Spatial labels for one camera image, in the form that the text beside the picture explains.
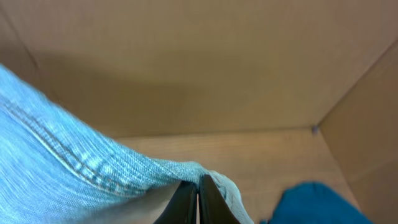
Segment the light blue denim shorts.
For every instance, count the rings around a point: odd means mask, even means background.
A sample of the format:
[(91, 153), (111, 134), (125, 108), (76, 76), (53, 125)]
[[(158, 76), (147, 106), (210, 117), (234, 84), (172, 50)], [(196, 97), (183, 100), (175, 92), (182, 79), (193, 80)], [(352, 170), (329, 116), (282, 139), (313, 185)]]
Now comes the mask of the light blue denim shorts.
[(102, 135), (1, 68), (2, 223), (79, 223), (205, 174), (196, 162), (147, 157)]

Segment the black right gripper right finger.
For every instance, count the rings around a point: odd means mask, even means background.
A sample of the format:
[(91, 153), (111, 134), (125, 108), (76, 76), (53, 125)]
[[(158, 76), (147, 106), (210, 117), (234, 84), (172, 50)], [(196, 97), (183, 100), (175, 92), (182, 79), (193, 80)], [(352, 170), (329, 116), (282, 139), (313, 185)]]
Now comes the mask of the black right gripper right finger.
[(198, 195), (200, 224), (240, 224), (210, 175), (201, 177)]

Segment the brown cardboard wall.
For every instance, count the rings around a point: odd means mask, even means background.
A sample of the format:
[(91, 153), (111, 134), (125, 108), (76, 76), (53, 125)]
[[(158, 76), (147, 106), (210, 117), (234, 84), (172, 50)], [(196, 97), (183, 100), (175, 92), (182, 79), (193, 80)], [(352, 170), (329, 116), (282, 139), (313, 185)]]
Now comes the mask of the brown cardboard wall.
[(98, 131), (397, 222), (397, 1), (2, 1), (1, 63)]

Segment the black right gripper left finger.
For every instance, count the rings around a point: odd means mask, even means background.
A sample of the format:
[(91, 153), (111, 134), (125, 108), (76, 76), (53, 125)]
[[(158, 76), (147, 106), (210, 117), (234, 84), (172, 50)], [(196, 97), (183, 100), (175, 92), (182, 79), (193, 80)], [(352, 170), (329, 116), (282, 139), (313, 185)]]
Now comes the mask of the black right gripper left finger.
[(182, 181), (154, 224), (196, 224), (197, 188), (192, 182)]

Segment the crumpled blue t-shirt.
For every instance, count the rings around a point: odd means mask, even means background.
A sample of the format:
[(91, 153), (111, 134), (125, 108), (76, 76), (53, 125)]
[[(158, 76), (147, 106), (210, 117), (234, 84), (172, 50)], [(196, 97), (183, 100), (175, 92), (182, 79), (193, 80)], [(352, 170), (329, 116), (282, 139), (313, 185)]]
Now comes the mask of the crumpled blue t-shirt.
[(265, 224), (371, 224), (356, 207), (320, 182), (285, 190)]

